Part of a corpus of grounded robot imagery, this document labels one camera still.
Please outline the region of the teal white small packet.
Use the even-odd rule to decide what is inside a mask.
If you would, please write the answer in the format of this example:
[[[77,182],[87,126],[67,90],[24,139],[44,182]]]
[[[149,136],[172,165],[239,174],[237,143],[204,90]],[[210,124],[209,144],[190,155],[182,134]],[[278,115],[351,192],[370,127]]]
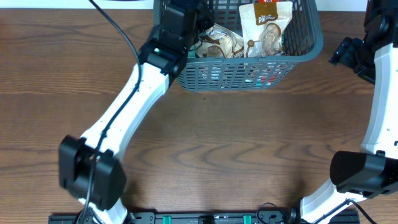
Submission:
[[[194,50],[189,50],[188,52],[188,58],[195,58],[196,57],[196,53]]]

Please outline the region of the beige brown snack bag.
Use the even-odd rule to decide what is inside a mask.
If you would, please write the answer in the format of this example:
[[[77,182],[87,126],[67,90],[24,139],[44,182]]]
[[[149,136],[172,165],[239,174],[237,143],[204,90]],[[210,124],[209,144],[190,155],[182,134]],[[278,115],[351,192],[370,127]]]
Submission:
[[[225,34],[203,35],[195,45],[195,53],[200,58],[232,58],[233,40]]]
[[[215,35],[215,34],[225,34],[232,38],[233,54],[234,54],[232,58],[241,58],[244,56],[243,38],[240,35],[218,24],[215,24],[213,27],[209,28],[204,33],[204,35]]]

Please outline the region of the red yellow spaghetti packet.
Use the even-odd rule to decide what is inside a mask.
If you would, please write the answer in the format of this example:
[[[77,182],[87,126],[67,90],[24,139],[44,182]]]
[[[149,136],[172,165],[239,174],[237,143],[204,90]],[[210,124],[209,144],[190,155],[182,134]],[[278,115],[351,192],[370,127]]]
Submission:
[[[279,2],[279,0],[257,0],[258,3]]]

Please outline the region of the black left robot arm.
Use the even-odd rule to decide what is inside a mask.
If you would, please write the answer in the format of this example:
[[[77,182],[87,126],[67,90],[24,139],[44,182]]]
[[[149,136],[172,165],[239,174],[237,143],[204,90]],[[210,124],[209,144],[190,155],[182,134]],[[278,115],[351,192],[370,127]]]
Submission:
[[[154,26],[119,95],[80,137],[66,136],[59,145],[60,186],[77,198],[83,210],[75,223],[126,223],[121,201],[127,177],[121,165],[134,132],[154,103],[184,70],[199,35],[213,26],[212,1],[155,1]]]

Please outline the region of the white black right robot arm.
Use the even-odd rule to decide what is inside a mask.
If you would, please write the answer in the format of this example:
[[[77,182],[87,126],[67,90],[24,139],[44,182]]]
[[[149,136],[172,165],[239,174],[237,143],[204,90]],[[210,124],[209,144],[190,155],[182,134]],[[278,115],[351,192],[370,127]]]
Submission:
[[[330,58],[375,86],[361,150],[336,152],[329,179],[285,223],[329,223],[350,205],[397,191],[397,1],[369,0],[364,32],[362,40],[345,38]]]

